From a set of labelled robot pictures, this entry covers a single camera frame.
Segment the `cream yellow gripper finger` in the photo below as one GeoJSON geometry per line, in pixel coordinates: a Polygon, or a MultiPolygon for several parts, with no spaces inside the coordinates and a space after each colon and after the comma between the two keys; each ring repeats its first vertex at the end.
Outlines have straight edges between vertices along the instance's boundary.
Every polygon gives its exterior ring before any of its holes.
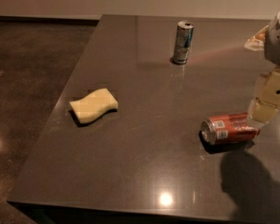
{"type": "Polygon", "coordinates": [[[257,79],[248,108],[248,123],[269,123],[280,109],[280,66],[257,79]]]}

